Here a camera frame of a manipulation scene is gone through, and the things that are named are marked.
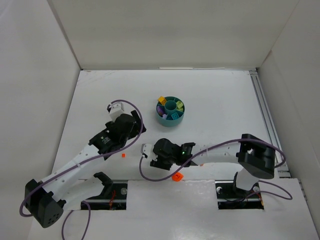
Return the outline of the light green sloped lego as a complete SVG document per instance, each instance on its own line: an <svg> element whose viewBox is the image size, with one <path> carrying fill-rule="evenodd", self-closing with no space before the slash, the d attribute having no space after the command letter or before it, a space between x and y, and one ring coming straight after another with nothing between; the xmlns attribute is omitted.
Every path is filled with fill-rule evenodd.
<svg viewBox="0 0 320 240"><path fill-rule="evenodd" d="M182 108L184 106L184 104L182 101L179 100L176 102L176 106L177 106L177 108Z"/></svg>

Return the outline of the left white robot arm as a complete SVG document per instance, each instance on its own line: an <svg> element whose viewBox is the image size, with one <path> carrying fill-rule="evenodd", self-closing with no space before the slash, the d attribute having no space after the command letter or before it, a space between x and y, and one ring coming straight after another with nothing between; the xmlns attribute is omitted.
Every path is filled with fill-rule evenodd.
<svg viewBox="0 0 320 240"><path fill-rule="evenodd" d="M21 216L33 217L42 228L49 228L67 207L112 186L113 181L103 172L93 174L83 183L76 182L112 155L131 147L128 141L136 142L146 128L138 109L127 114L111 108L109 115L111 121L105 129L92 137L76 157L42 180L32 179L25 185Z"/></svg>

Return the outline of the light green small lego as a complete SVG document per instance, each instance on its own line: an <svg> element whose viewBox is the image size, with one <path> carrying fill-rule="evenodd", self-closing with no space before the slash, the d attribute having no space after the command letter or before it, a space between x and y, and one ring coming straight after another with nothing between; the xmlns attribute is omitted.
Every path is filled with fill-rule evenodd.
<svg viewBox="0 0 320 240"><path fill-rule="evenodd" d="M184 112L185 111L185 108L183 106L178 106L177 107L177 111L179 112Z"/></svg>

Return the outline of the purple printed curved lego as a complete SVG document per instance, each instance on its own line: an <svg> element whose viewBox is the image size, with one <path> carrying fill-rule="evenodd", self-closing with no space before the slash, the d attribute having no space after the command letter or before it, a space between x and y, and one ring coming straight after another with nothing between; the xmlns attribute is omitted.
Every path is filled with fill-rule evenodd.
<svg viewBox="0 0 320 240"><path fill-rule="evenodd" d="M159 105L156 107L156 110L160 116L162 116L165 113L164 110Z"/></svg>

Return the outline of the teal divided round container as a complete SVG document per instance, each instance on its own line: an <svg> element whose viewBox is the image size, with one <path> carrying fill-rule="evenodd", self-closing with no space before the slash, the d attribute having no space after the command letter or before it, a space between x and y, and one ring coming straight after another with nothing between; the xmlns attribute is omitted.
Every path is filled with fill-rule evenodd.
<svg viewBox="0 0 320 240"><path fill-rule="evenodd" d="M164 96L166 99L166 103L165 105L161 105L158 101L156 104L156 108L155 108L155 112L156 112L156 119L157 121L164 127L175 127L177 125L179 125L183 118L184 118L184 114L185 114L185 110L186 110L186 106L183 103L183 107L184 107L184 112L181 111L177 111L177 101L181 101L183 102L181 99L179 99L178 97L175 96ZM167 119L163 119L162 116L160 116L157 112L157 106L160 106L163 111L164 114L167 115ZM180 118L178 120L173 120L171 115L173 113L178 113L178 115L180 116Z"/></svg>

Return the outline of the yellow square lego brick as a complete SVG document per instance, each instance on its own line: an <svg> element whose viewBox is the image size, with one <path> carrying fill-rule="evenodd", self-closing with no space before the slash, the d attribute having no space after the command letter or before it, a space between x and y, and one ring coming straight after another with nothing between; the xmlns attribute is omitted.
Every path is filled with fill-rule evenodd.
<svg viewBox="0 0 320 240"><path fill-rule="evenodd" d="M167 100L166 100L165 97L160 96L160 97L158 98L158 102L159 102L161 105L164 106L164 105L166 104Z"/></svg>

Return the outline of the teal square lego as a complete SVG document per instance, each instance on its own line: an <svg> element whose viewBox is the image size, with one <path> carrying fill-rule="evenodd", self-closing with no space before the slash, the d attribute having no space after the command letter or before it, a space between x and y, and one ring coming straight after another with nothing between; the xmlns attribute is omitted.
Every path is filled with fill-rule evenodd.
<svg viewBox="0 0 320 240"><path fill-rule="evenodd" d="M171 118L175 121L175 120L178 120L180 118L180 116L177 112L175 112L171 115Z"/></svg>

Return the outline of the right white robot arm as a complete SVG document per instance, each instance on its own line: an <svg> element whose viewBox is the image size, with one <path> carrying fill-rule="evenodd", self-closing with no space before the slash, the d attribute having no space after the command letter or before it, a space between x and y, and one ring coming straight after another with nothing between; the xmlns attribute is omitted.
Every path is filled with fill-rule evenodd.
<svg viewBox="0 0 320 240"><path fill-rule="evenodd" d="M234 187L249 191L259 180L270 180L275 174L276 151L272 145L251 135L243 134L235 139L220 143L218 147L187 142L182 145L166 138L155 144L144 144L141 149L150 166L169 171L172 165L188 168L209 163L239 164L242 170L234 177Z"/></svg>

